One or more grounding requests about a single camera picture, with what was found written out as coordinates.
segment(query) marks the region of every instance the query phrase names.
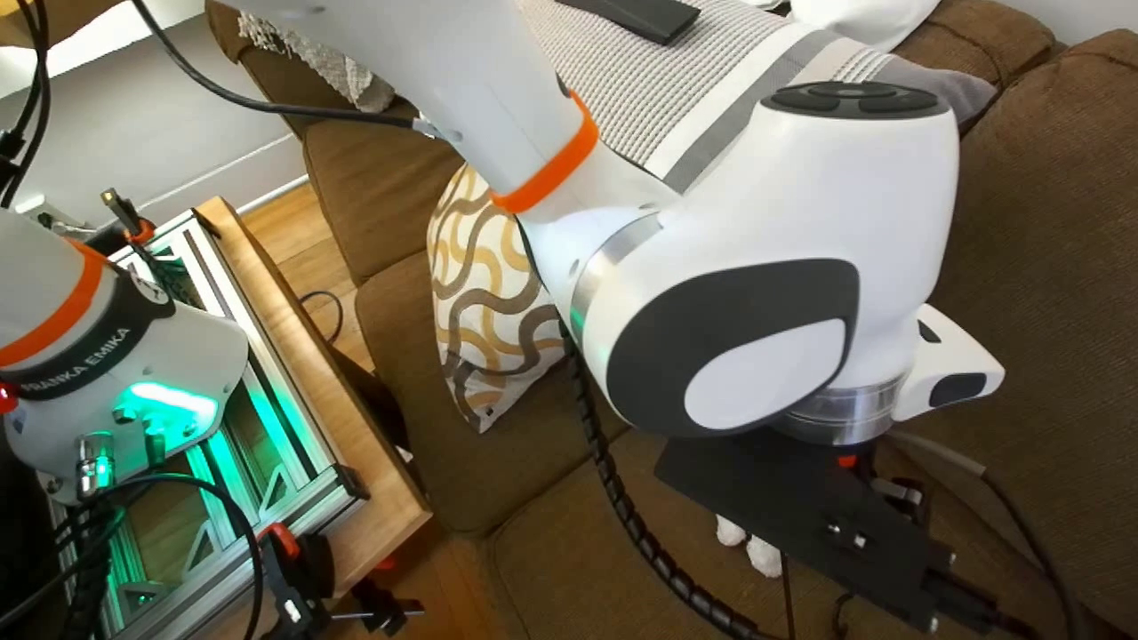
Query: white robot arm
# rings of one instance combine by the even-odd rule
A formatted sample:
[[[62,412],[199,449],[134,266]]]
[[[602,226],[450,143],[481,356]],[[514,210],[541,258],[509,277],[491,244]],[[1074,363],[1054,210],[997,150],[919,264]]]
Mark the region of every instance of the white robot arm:
[[[101,251],[0,214],[0,424],[57,500],[81,500],[212,434],[245,333]]]
[[[833,444],[893,424],[955,193],[933,97],[786,90],[678,200],[602,143],[513,0],[235,4],[372,66],[491,182],[634,426],[731,434],[805,399]]]

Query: orange ring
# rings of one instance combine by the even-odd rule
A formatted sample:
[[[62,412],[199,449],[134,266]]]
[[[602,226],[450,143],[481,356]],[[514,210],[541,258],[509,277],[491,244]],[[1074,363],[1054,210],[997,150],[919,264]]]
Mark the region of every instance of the orange ring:
[[[140,216],[140,233],[132,233],[132,231],[121,231],[123,237],[127,237],[127,244],[147,244],[147,242],[152,242],[152,220],[147,220],[147,216]]]
[[[75,251],[81,257],[81,273],[79,273],[72,293],[38,328],[32,328],[24,338],[0,347],[0,370],[17,366],[17,363],[32,360],[36,350],[57,344],[88,312],[88,304],[101,291],[101,280],[104,280],[104,257],[81,242],[75,242]]]
[[[496,205],[509,210],[509,214],[525,214],[530,205],[536,205],[541,200],[549,200],[602,143],[602,129],[590,113],[590,105],[569,91],[569,100],[581,110],[581,129],[576,135],[514,193],[496,194]]]

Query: patterned pillow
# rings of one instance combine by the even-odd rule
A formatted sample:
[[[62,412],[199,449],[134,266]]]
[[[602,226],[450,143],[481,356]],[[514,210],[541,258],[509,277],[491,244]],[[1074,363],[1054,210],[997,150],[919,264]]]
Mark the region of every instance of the patterned pillow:
[[[427,224],[427,264],[445,381],[461,420],[491,431],[567,356],[567,341],[514,216],[491,202],[491,184],[469,168],[448,182]]]
[[[904,81],[938,91],[961,119],[992,100],[992,85],[928,69],[837,32],[818,32],[748,4],[689,0],[699,20],[656,45],[606,16],[555,0],[522,0],[522,16],[560,73],[590,103],[606,143],[686,193],[748,129],[755,100],[793,81]],[[460,170],[427,233],[433,328],[460,412],[487,431],[563,356],[520,226],[491,205],[491,187]]]

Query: black cable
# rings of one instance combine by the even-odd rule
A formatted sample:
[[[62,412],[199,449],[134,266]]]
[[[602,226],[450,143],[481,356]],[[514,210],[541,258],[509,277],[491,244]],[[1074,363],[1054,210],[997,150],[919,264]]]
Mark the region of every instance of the black cable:
[[[5,194],[0,194],[0,205],[12,205],[12,200],[17,194],[20,182],[30,178],[30,168],[41,144],[41,135],[47,135],[47,119],[50,119],[50,73],[47,73],[47,34],[50,34],[50,16],[47,16],[47,5],[41,0],[36,4],[36,15],[30,5],[30,0],[17,0],[20,4],[20,15],[30,20],[30,32],[32,32],[32,45],[36,45],[36,78],[38,81],[38,100],[36,100],[36,129],[32,129],[32,137],[30,137],[30,150],[20,152],[12,182],[5,184]]]
[[[345,333],[345,301],[328,289],[300,293],[302,304],[314,301],[314,297],[328,297],[333,304],[333,322],[330,322],[322,341],[338,341]]]
[[[696,587],[678,565],[675,557],[656,539],[656,533],[646,529],[646,521],[641,519],[620,469],[615,457],[609,452],[609,440],[602,434],[602,417],[597,405],[587,392],[582,381],[582,363],[581,350],[569,347],[569,374],[576,382],[576,405],[581,405],[581,424],[582,424],[582,436],[590,444],[590,457],[597,464],[597,475],[606,484],[606,494],[613,500],[613,513],[620,515],[627,538],[634,539],[634,546],[641,551],[641,557],[656,570],[656,577],[686,605],[695,609],[699,618],[709,618],[717,634],[731,636],[731,640],[779,640],[774,634],[757,630],[748,616],[731,610],[725,600],[717,600],[714,592],[709,592],[705,587]]]
[[[248,521],[248,515],[243,513],[243,504],[219,490],[216,484],[207,484],[199,475],[181,475],[181,472],[147,472],[147,475],[127,475],[121,480],[117,488],[104,490],[104,497],[111,494],[123,494],[123,490],[134,490],[134,488],[152,488],[152,484],[181,484],[181,488],[199,488],[207,494],[212,494],[224,513],[230,515],[230,521],[239,526],[239,533],[245,538],[248,545],[248,562],[251,562],[251,605],[248,605],[248,623],[245,623],[245,640],[256,636],[256,626],[261,626],[261,600],[263,600],[263,562],[261,562],[261,545],[256,545],[256,529]]]
[[[358,125],[385,125],[385,129],[409,129],[409,132],[422,132],[433,135],[433,129],[418,116],[391,116],[391,113],[362,113],[362,110],[319,110],[319,105],[300,105],[300,103],[263,103],[243,91],[230,91],[224,85],[216,85],[211,73],[204,73],[191,59],[186,59],[186,53],[170,42],[170,34],[155,23],[155,16],[149,15],[147,0],[132,0],[140,16],[147,20],[147,29],[160,37],[160,45],[170,53],[170,59],[191,78],[199,81],[207,91],[239,103],[245,110],[261,110],[261,113],[283,113],[283,116],[314,116],[314,119],[358,119]]]
[[[952,449],[946,449],[946,444],[938,444],[933,436],[920,436],[920,434],[893,434],[893,440],[919,444],[920,452],[933,452],[938,457],[952,461],[955,469],[977,475],[997,494],[997,500],[1005,507],[1005,515],[1021,529],[1023,545],[1031,546],[1036,562],[1042,565],[1042,577],[1054,583],[1054,591],[1057,591],[1057,597],[1062,605],[1066,636],[1072,640],[1085,640],[1089,630],[1085,630],[1080,609],[1076,609],[1066,580],[1060,577],[1060,570],[1057,570],[1054,554],[1044,551],[1044,545],[1029,526],[1023,513],[1015,504],[1015,497],[1004,490],[1004,484],[997,484],[992,469],[980,464],[977,457],[966,457],[965,452],[952,452]],[[1010,630],[1010,634],[1023,634],[1023,623],[1016,623],[1016,618],[998,618],[998,626]]]
[[[20,5],[20,16],[24,16],[24,23],[30,23],[30,34],[32,34],[32,32],[36,32],[36,29],[32,29],[36,15],[32,15],[30,4],[17,4],[17,5]],[[17,116],[17,125],[12,129],[14,135],[24,135],[30,119],[32,119],[32,113],[36,113],[36,103],[38,103],[38,90],[41,90],[41,81],[38,81],[38,73],[32,69],[32,85],[30,85],[20,116]]]
[[[788,577],[788,557],[786,554],[782,554],[782,616],[786,616],[786,640],[798,640],[793,577]]]
[[[833,630],[837,640],[851,636],[851,623],[848,623],[851,600],[855,600],[855,591],[838,592],[838,600],[833,605],[827,630]]]
[[[113,519],[101,538],[94,538],[88,545],[111,545],[111,538],[117,533],[123,519]],[[96,554],[79,554],[68,570],[62,570],[55,580],[47,580],[38,591],[32,591],[20,605],[8,609],[0,616],[0,630],[14,626],[17,618],[24,618],[38,600],[47,600],[64,580],[72,580],[81,565],[96,562]]]
[[[94,539],[87,529],[96,529],[96,526],[107,529],[113,521],[113,515],[123,515],[123,513],[113,507],[111,500],[96,500],[75,533],[75,554],[81,554],[88,562],[75,573],[72,597],[68,597],[68,623],[64,623],[62,640],[104,636],[101,634],[101,609],[107,597],[111,539]]]
[[[55,529],[55,545],[57,551],[72,546],[81,538],[87,521],[79,521],[79,515],[68,515],[57,529]]]
[[[261,562],[261,546],[256,546],[256,533],[251,533],[251,521],[245,519],[243,504],[224,494],[216,484],[207,484],[207,480],[194,480],[194,475],[179,475],[179,472],[147,472],[147,475],[132,475],[111,490],[104,490],[96,500],[111,500],[111,497],[121,497],[123,504],[134,500],[142,494],[142,488],[152,488],[152,484],[181,484],[181,488],[199,488],[207,494],[212,494],[224,513],[235,519],[239,533],[245,538],[248,545],[248,562],[251,562],[251,609],[248,609],[248,623],[245,623],[245,640],[256,636],[256,626],[261,626],[261,600],[263,600],[263,562]],[[117,513],[111,519],[111,526],[101,533],[101,538],[88,538],[88,546],[87,554],[79,554],[68,570],[62,570],[55,580],[47,580],[36,592],[30,592],[20,605],[8,609],[0,616],[0,630],[14,626],[17,618],[24,618],[38,600],[47,600],[64,580],[72,580],[75,573],[81,573],[87,565],[94,562],[107,562],[107,554],[101,554],[101,546],[111,545],[111,538],[117,533],[117,526],[123,521],[123,513]]]
[[[1010,636],[1037,640],[1037,634],[1023,618],[998,616],[997,626],[1005,630]]]

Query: brown couch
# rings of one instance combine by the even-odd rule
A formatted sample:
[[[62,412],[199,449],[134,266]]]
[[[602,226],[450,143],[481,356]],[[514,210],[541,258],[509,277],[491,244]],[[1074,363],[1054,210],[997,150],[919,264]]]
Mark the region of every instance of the brown couch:
[[[230,59],[282,103],[345,105],[300,59],[235,34],[211,5]],[[987,78],[998,97],[965,137],[965,178],[936,304],[1010,370],[977,405],[919,420],[1004,475],[1057,554],[1099,636],[1138,634],[1138,34],[1057,42],[992,0],[942,0],[900,58]],[[545,378],[491,434],[450,408],[431,333],[422,231],[460,156],[409,132],[288,119],[302,137],[322,216],[358,289],[358,328],[394,395],[417,475],[437,521],[461,538],[487,583],[497,636],[714,636],[635,557],[587,457],[569,366]],[[682,570],[782,634],[782,587],[722,551],[711,515],[651,475],[663,440],[606,412],[628,494]],[[904,444],[882,464],[933,494],[933,533],[955,573],[992,591],[1042,636],[1060,605],[974,475]],[[838,587],[793,565],[799,636],[827,636]],[[855,636],[912,636],[872,605]]]

